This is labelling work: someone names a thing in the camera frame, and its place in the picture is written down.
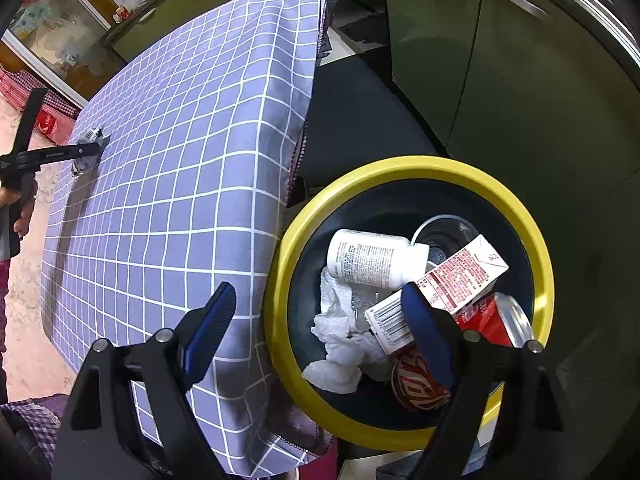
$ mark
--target purple plaid tablecloth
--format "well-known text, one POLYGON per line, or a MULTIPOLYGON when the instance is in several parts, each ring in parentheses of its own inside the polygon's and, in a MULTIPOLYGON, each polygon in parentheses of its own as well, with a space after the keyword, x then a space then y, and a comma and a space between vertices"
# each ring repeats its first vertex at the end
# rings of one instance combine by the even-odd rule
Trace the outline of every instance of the purple plaid tablecloth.
MULTIPOLYGON (((230 473, 309 462, 331 438, 290 405, 260 325, 287 182, 334 0, 235 0, 183 25, 110 81, 80 132, 111 136, 95 171, 63 164, 42 267, 43 323, 78 370, 92 341, 146 340, 230 282, 236 315, 188 393, 230 473)), ((158 440, 143 384, 140 425, 158 440)))

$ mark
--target tile floor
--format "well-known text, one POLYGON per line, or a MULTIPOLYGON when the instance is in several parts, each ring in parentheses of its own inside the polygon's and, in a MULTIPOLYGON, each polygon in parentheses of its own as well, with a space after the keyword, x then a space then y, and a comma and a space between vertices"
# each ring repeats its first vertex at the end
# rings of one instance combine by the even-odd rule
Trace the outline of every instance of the tile floor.
MULTIPOLYGON (((11 151, 19 121, 20 114, 0 96, 0 154, 11 151)), ((31 149, 47 146, 44 137, 34 134, 31 149)), ((22 242, 20 255, 11 262, 4 355, 9 400, 69 393, 74 382, 74 374, 44 335, 40 321, 40 266, 58 171, 57 164, 49 164, 37 174, 40 191, 31 231, 22 242)))

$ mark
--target screw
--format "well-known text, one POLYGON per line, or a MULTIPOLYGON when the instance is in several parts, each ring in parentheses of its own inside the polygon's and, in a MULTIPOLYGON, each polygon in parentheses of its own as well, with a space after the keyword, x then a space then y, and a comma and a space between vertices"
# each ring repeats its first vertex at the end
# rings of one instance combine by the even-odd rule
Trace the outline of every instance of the screw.
POLYGON ((94 349, 94 351, 96 352, 102 352, 103 350, 107 349, 107 346, 109 345, 109 340, 108 339, 96 339, 94 341, 94 344, 91 346, 91 348, 94 349))
POLYGON ((539 341, 532 339, 531 341, 527 341, 527 348, 532 351, 534 354, 539 354, 543 351, 544 347, 540 344, 539 341))
POLYGON ((475 330, 465 330, 462 333, 462 337, 469 343, 478 343, 482 339, 481 335, 475 330))
POLYGON ((161 328, 156 332, 156 341, 166 343, 174 336, 174 331, 170 328, 161 328))

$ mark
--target glass door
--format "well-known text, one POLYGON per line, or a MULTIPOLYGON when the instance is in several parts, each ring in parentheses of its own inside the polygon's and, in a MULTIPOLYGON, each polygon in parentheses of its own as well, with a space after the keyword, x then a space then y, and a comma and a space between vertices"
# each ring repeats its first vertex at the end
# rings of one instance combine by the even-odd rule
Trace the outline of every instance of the glass door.
POLYGON ((25 0, 8 30, 12 43, 19 42, 86 100, 125 65, 100 45, 105 29, 79 0, 25 0))

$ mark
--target white pill bottle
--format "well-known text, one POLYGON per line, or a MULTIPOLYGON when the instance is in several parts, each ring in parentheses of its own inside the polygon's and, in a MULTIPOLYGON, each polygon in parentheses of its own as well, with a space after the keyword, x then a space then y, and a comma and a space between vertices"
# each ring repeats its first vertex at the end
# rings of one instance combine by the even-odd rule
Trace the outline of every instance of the white pill bottle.
POLYGON ((429 246, 401 236, 340 229, 329 244, 329 274, 351 283, 396 290, 431 269, 429 246))

